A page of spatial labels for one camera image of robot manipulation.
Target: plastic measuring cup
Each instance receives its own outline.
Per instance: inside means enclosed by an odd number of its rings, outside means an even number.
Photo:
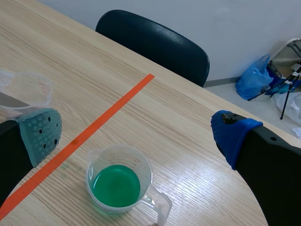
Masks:
[[[127,145],[112,145],[105,149],[97,149],[89,152],[90,163],[86,170],[86,185],[92,199],[98,204],[99,208],[110,214],[119,214],[126,212],[138,205],[144,203],[158,213],[158,225],[163,226],[166,223],[172,202],[167,195],[160,192],[152,184],[152,170],[146,157],[135,148]],[[111,165],[124,165],[135,172],[140,182],[140,194],[138,201],[126,207],[111,207],[101,203],[92,193],[91,188],[96,176],[104,168]]]
[[[37,73],[0,70],[0,110],[13,117],[51,106],[52,82]]]

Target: chair backrest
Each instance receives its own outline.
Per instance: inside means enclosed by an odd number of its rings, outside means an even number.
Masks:
[[[147,18],[112,10],[100,18],[96,32],[199,86],[208,77],[209,58],[201,47]]]

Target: green liquid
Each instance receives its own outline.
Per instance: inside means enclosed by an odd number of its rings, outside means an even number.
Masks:
[[[129,167],[112,165],[96,176],[92,192],[105,205],[125,207],[138,200],[140,182]]]

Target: white wall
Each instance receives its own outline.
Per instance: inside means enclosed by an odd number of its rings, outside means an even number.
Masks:
[[[300,0],[40,0],[92,28],[112,9],[147,17],[203,48],[208,81],[240,76],[252,61],[301,37]]]

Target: wooden table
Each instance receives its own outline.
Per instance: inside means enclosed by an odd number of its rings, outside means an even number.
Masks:
[[[267,225],[251,190],[216,148],[210,128],[211,116],[221,109],[258,118],[34,0],[1,0],[0,5],[0,68],[49,77],[63,119],[59,146],[20,184],[148,73],[156,76],[0,225],[155,223],[156,214],[145,205],[122,216],[103,215],[87,193],[88,151],[120,143],[149,158],[154,185],[173,202],[167,225]]]

